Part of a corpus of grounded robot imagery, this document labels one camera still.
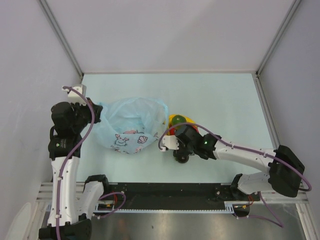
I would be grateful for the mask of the dark mangosteen with green leaves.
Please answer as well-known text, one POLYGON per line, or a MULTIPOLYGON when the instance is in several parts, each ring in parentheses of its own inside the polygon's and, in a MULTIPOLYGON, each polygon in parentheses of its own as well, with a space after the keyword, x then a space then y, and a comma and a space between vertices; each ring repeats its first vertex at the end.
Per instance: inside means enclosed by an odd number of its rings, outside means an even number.
POLYGON ((185 164, 189 161, 188 155, 179 155, 175 158, 175 160, 180 164, 185 164))

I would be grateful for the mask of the green fake fruit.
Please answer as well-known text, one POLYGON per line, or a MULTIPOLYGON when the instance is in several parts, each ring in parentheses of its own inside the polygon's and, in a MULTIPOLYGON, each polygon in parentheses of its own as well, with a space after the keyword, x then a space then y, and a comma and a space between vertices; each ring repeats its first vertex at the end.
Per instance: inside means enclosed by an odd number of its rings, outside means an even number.
POLYGON ((187 122, 186 118, 179 114, 175 115, 171 120, 172 125, 177 125, 177 124, 186 123, 186 122, 187 122))

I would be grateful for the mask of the light blue plastic bag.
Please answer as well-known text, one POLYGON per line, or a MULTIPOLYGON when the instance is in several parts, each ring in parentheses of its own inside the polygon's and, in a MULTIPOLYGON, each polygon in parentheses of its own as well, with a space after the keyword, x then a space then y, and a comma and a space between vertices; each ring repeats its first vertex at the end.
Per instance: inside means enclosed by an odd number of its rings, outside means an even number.
POLYGON ((123 154, 137 154, 156 142, 168 126, 169 109, 158 98, 130 97, 102 106, 92 135, 101 146, 123 154))

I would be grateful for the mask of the red fake apple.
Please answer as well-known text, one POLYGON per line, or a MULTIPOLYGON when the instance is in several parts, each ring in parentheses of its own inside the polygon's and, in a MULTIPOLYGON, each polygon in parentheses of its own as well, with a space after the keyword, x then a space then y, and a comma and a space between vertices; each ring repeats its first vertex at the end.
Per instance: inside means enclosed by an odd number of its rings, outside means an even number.
POLYGON ((175 133, 176 133, 176 131, 177 131, 177 128, 176 128, 176 127, 170 126, 167 135, 168 135, 168 136, 174 136, 175 133))

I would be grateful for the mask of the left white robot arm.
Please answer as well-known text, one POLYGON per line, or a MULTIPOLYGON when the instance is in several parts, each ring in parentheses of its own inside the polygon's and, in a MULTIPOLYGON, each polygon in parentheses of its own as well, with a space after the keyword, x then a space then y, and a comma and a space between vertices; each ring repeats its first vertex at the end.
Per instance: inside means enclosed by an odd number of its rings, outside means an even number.
POLYGON ((103 107, 86 98, 85 104, 59 102, 51 108, 53 126, 49 133, 52 167, 52 202, 47 226, 40 228, 40 240, 89 240, 92 215, 98 199, 110 196, 107 177, 89 176, 80 198, 76 197, 77 172, 85 127, 99 123, 103 107))

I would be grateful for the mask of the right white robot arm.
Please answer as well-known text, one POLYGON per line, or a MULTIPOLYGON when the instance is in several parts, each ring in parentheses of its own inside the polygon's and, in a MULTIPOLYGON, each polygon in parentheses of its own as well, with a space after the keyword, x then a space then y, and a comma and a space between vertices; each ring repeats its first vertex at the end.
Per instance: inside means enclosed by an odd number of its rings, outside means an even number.
POLYGON ((287 146, 251 149, 227 142, 219 135, 201 135, 187 124, 179 126, 174 135, 178 149, 173 155, 181 163, 187 162, 189 156, 197 155, 204 160, 232 161, 259 171, 234 177, 230 194, 237 201, 260 191, 274 190, 289 198, 295 198, 300 191, 305 166, 287 146))

